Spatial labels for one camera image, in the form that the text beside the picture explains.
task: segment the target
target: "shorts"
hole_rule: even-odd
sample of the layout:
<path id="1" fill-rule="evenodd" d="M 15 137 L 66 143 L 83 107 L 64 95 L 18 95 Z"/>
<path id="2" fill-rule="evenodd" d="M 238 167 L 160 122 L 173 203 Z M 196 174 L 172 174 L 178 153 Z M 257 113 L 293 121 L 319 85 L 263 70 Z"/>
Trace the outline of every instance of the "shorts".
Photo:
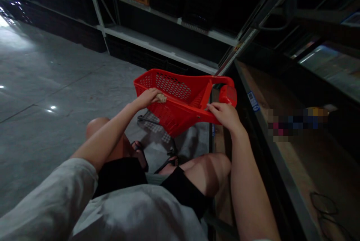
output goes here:
<path id="1" fill-rule="evenodd" d="M 101 168 L 93 199 L 115 190 L 147 183 L 144 170 L 137 158 L 113 160 Z M 180 167 L 176 167 L 160 186 L 166 188 L 180 204 L 191 207 L 198 219 L 203 217 L 213 201 L 212 197 L 204 196 L 190 182 Z"/>

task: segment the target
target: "gray floor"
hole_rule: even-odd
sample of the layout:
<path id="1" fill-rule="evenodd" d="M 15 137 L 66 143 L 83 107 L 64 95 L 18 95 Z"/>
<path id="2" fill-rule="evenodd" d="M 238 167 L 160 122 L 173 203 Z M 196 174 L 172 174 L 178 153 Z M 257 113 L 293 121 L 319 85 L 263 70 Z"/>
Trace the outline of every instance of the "gray floor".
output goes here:
<path id="1" fill-rule="evenodd" d="M 144 72 L 29 25 L 0 27 L 0 216 L 84 142 L 89 121 L 111 118 L 135 99 L 133 80 Z M 161 127 L 134 118 L 126 135 L 146 146 L 150 172 L 167 158 Z M 209 124 L 176 144 L 183 161 L 207 153 Z"/>

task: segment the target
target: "food item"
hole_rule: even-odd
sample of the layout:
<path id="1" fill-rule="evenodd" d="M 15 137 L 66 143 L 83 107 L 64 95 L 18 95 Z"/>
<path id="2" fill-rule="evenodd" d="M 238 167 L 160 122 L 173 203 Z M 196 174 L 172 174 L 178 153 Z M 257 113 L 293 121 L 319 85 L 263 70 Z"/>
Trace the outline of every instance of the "food item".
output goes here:
<path id="1" fill-rule="evenodd" d="M 164 94 L 157 94 L 156 97 L 159 99 L 157 103 L 165 103 L 166 102 L 166 97 L 164 96 Z"/>

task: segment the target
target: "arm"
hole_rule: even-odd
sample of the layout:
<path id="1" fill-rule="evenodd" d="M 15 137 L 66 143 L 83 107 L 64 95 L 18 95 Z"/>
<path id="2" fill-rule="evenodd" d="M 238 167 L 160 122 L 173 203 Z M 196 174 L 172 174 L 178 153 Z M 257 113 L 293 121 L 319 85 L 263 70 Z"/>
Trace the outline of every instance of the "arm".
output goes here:
<path id="1" fill-rule="evenodd" d="M 215 102 L 209 105 L 209 110 L 231 134 L 231 196 L 240 240 L 280 240 L 248 134 L 236 109 L 231 105 Z"/>
<path id="2" fill-rule="evenodd" d="M 97 174 L 136 112 L 157 101 L 146 90 L 0 219 L 0 240 L 68 240 L 94 194 Z"/>
<path id="3" fill-rule="evenodd" d="M 156 95 L 159 93 L 161 92 L 156 88 L 145 90 L 79 147 L 71 158 L 83 158 L 99 172 L 135 114 L 156 102 L 158 100 Z"/>

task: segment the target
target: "shopping basket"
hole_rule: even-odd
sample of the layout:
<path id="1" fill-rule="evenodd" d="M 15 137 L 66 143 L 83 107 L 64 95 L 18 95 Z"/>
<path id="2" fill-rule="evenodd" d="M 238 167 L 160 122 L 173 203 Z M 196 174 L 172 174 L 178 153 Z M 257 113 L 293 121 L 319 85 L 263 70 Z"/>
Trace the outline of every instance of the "shopping basket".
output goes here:
<path id="1" fill-rule="evenodd" d="M 166 103 L 153 103 L 148 109 L 159 125 L 172 137 L 176 137 L 197 122 L 220 124 L 216 117 L 206 111 L 213 84 L 225 84 L 220 90 L 219 101 L 236 106 L 234 81 L 225 76 L 184 76 L 160 69 L 151 69 L 135 79 L 137 96 L 155 87 L 165 97 Z"/>

